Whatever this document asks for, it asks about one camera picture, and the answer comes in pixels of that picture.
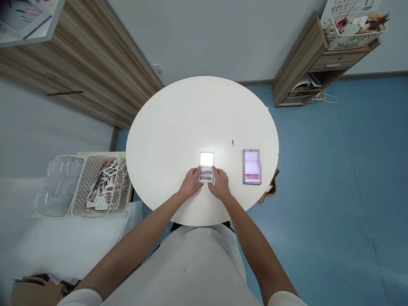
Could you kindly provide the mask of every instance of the white wall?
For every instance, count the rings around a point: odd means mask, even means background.
[[[198,75],[233,81],[273,79],[301,29],[326,0],[108,0],[150,64],[172,83]],[[382,45],[349,73],[408,70],[408,1],[391,11]]]
[[[34,272],[14,248],[36,222],[34,196],[59,154],[108,151],[113,126],[0,78],[0,304],[13,278]]]

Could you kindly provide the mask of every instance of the wood grain panel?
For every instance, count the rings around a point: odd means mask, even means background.
[[[297,80],[308,71],[327,48],[323,35],[319,17],[314,12],[272,83],[275,107],[286,98]]]
[[[320,57],[309,71],[344,70],[353,67],[366,53],[326,55]]]
[[[122,128],[163,88],[105,0],[67,0],[50,42],[0,56],[0,76],[40,94],[83,91],[53,99]]]

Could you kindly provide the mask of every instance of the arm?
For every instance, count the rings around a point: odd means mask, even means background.
[[[224,204],[231,220],[246,260],[255,274],[264,305],[278,291],[289,291],[298,295],[285,270],[261,231],[245,210],[231,195],[228,176],[221,169],[215,169],[215,186],[208,184],[211,193]]]
[[[196,185],[199,173],[200,167],[190,169],[179,191],[119,241],[75,290],[90,288],[106,300],[141,265],[180,206],[203,186]]]

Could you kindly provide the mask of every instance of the white plastic basket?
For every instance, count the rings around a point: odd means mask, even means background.
[[[345,49],[355,49],[355,48],[362,48],[367,46],[371,43],[374,39],[379,37],[382,33],[387,31],[387,27],[385,24],[380,25],[381,31],[367,33],[367,34],[355,34],[355,35],[343,35],[340,34],[337,27],[336,21],[340,21],[347,16],[347,19],[352,20],[362,16],[368,16],[369,13],[373,11],[367,12],[356,12],[350,13],[348,16],[347,14],[339,14],[335,15],[331,18],[326,30],[325,36],[327,40],[328,51],[334,50],[345,50]]]
[[[116,173],[116,181],[113,187],[112,202],[107,210],[95,210],[86,207],[86,199],[101,174],[101,165],[109,159],[118,159],[119,167]],[[71,215],[86,218],[103,218],[112,211],[120,210],[125,206],[126,194],[129,186],[129,175],[126,160],[117,155],[90,155],[86,158],[81,173],[81,178],[76,189],[74,200],[71,204]]]

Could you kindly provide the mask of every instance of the wall outlet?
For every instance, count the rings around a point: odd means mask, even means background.
[[[153,65],[153,69],[157,74],[162,74],[163,73],[163,69],[160,67],[160,65]]]

